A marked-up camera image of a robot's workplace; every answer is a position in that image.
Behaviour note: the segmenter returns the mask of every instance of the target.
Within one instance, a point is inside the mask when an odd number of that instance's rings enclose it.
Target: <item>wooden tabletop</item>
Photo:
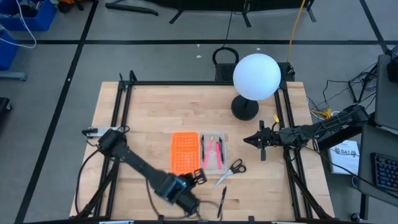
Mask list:
[[[109,126],[114,108],[118,84],[104,82],[99,93],[93,126]],[[296,125],[311,124],[312,120],[303,83],[288,83],[289,96]],[[245,142],[259,129],[259,120],[272,126],[276,114],[273,96],[259,101],[259,112],[250,121],[240,121],[231,113],[231,102],[238,93],[233,86],[134,86],[128,112],[127,144],[135,153],[155,168],[170,172],[170,144],[172,134],[181,131],[198,133],[225,133],[227,164],[241,158],[248,168],[246,173],[229,176],[217,189],[214,184],[220,175],[207,175],[208,183],[195,187],[193,193],[201,200],[219,203],[224,186],[228,186],[224,201],[224,220],[294,220],[288,176],[281,147],[267,148],[267,160],[260,161],[260,152]],[[124,96],[118,122],[120,123]],[[287,120],[284,102],[284,118]],[[87,145],[85,158],[95,148]],[[329,215],[334,216],[325,174],[320,156],[309,150],[301,150],[309,191]],[[80,180],[79,208],[90,200],[98,188],[103,155],[98,153],[89,160]],[[302,196],[298,190],[301,214],[304,217]],[[163,215],[181,216],[177,206],[170,206],[153,191],[157,209]],[[104,194],[101,214],[104,214],[108,192]],[[201,205],[201,216],[216,220],[217,209]],[[71,215],[75,214],[72,205]],[[126,164],[121,164],[116,187],[112,219],[153,220],[144,178]]]

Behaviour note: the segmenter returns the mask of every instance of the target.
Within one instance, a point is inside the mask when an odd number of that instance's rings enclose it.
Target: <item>blue box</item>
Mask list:
[[[0,30],[0,37],[8,42],[17,43],[5,30]],[[18,46],[0,40],[0,70],[10,68],[18,48]]]
[[[51,26],[56,13],[55,6],[50,2],[50,0],[44,0],[43,5],[40,7],[39,12],[35,17],[24,17],[25,23],[30,29],[30,31],[45,31]],[[26,28],[22,24],[19,17],[0,18],[0,24],[4,26],[7,30],[20,30],[26,31]]]
[[[0,0],[0,13],[6,15],[13,15],[18,13],[18,5],[16,0]]]

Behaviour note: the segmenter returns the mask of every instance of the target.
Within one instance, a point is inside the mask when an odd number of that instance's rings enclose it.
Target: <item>orange tray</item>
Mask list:
[[[174,133],[170,153],[172,173],[192,173],[200,168],[198,133]]]

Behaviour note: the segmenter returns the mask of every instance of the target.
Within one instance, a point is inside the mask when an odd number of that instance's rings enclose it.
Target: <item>lamp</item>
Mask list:
[[[233,81],[240,95],[232,101],[232,114],[240,120],[248,121],[259,111],[257,100],[270,97],[278,89],[280,68],[268,55],[248,55],[236,65]]]

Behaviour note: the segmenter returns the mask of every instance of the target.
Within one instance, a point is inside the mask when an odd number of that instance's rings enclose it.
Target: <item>pink marker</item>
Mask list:
[[[207,152],[206,152],[205,161],[203,162],[203,168],[206,167],[207,161],[209,160],[209,155],[210,155],[211,145],[212,144],[213,144],[213,137],[210,138],[209,146],[208,146]]]
[[[222,165],[221,165],[221,154],[220,154],[220,151],[222,149],[220,148],[220,144],[218,142],[216,142],[216,150],[217,150],[218,169],[221,169]]]

